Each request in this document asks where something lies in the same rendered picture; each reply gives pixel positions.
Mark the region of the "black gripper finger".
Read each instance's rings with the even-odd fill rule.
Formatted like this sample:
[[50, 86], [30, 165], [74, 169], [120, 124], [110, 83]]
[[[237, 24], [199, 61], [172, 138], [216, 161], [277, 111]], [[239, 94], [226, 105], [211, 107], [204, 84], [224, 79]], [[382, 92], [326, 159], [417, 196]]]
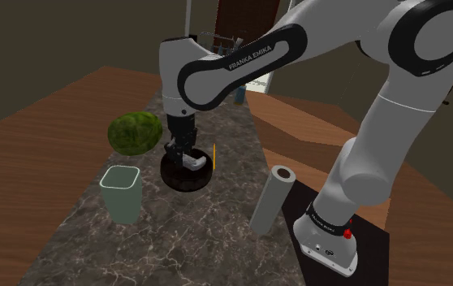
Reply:
[[182, 164], [192, 164], [194, 157], [192, 156], [192, 143], [186, 137], [179, 137], [179, 157]]
[[173, 163], [180, 163], [180, 149], [175, 143], [175, 138], [172, 138], [170, 142], [164, 145], [166, 156]]

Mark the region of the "white curved object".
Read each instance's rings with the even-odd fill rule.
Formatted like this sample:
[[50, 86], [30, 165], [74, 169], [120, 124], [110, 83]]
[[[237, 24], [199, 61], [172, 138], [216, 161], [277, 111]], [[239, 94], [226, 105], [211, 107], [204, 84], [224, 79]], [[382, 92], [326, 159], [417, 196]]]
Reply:
[[201, 156], [200, 158], [194, 158], [190, 155], [184, 154], [182, 157], [183, 166], [190, 171], [200, 170], [206, 163], [207, 157]]

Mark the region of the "black round bowl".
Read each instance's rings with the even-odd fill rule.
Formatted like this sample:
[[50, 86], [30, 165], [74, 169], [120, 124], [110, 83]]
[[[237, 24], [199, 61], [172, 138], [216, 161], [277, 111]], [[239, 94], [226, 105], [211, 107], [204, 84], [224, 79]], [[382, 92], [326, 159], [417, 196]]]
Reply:
[[197, 171], [191, 171], [186, 167], [178, 168], [164, 154], [161, 160], [161, 178], [165, 184], [178, 192], [194, 192], [204, 188], [210, 181], [213, 174], [212, 158], [200, 149], [192, 149], [191, 156], [193, 158], [205, 157], [205, 165]]

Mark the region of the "green cabbage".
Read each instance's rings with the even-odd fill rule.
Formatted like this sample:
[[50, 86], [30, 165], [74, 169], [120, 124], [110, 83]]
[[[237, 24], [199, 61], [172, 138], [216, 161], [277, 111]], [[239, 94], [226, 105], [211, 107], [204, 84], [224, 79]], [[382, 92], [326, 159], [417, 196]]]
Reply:
[[110, 146], [121, 155], [137, 156], [152, 150], [162, 137], [162, 122], [147, 111], [129, 112], [114, 119], [108, 129]]

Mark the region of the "blue bottle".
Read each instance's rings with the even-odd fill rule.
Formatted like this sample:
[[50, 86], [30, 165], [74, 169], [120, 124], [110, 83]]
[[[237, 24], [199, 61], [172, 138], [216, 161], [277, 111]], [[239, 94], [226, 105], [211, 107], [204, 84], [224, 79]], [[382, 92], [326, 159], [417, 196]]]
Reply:
[[246, 85], [243, 84], [235, 91], [234, 103], [236, 105], [242, 106], [245, 100]]

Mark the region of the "pale green square cup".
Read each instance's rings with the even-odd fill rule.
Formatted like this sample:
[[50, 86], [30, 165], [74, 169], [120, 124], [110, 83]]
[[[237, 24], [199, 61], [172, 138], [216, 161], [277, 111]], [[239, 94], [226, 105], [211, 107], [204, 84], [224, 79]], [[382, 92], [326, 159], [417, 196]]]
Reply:
[[134, 224], [141, 208], [140, 169], [122, 165], [112, 166], [101, 178], [99, 185], [111, 219], [120, 224]]

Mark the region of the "grey paper towel roll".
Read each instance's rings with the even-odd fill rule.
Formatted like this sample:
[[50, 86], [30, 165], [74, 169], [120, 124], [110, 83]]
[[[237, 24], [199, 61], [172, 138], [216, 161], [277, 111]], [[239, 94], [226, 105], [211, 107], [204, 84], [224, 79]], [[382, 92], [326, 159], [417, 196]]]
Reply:
[[269, 232], [295, 181], [296, 174], [289, 167], [271, 168], [249, 224], [256, 234]]

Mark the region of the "brown door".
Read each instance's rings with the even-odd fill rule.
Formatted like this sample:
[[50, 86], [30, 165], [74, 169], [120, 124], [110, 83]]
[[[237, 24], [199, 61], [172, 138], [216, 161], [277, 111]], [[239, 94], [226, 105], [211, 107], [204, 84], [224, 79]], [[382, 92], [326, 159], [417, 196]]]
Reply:
[[240, 37], [245, 46], [274, 25], [280, 0], [218, 0], [214, 33]]

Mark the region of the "dark robot stand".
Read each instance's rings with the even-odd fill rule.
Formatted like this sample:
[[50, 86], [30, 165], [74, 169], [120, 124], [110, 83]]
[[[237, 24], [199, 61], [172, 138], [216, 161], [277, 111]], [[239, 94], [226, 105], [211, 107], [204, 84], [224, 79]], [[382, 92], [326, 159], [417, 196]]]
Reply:
[[352, 217], [352, 234], [358, 253], [357, 268], [352, 276], [344, 277], [302, 253], [293, 223], [317, 195], [317, 191], [297, 180], [282, 206], [305, 286], [389, 286], [390, 234], [358, 215]]

